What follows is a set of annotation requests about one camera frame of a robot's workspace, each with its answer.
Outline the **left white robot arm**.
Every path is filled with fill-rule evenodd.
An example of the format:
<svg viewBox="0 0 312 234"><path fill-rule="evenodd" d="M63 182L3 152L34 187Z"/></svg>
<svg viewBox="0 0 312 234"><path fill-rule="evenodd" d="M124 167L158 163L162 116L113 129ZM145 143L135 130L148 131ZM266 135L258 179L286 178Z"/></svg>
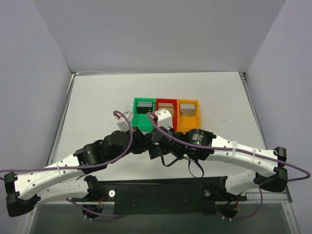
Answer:
<svg viewBox="0 0 312 234"><path fill-rule="evenodd" d="M43 171L4 176L6 207L10 217L32 211L36 206L58 199L98 200L105 192L90 174L107 168L107 162L129 153L141 154L152 146L152 133L138 127L114 131L104 139L87 144Z"/></svg>

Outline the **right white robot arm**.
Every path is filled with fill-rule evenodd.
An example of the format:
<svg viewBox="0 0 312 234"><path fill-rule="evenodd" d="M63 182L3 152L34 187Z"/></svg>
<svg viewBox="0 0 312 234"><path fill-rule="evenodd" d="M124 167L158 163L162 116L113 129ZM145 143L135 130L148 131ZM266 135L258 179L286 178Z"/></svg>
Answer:
<svg viewBox="0 0 312 234"><path fill-rule="evenodd" d="M196 165L199 161L219 161L245 168L244 172L227 177L225 189L229 194L239 195L254 188L279 193L288 183L288 172L283 165L287 151L283 147L255 149L201 129L176 133L162 128L147 136L155 145L150 150L151 157L163 158L171 153L179 160L186 159Z"/></svg>

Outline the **black leather card holder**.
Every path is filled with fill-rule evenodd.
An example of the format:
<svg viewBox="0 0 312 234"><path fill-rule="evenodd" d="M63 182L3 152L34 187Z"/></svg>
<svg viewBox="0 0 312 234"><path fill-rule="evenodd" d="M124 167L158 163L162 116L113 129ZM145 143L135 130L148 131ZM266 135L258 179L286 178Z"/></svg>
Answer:
<svg viewBox="0 0 312 234"><path fill-rule="evenodd" d="M149 148L148 152L150 155L150 159L155 159L157 157L165 156L169 152L161 147L161 143L165 140L164 134L155 131L147 133L146 136L151 140L152 145Z"/></svg>

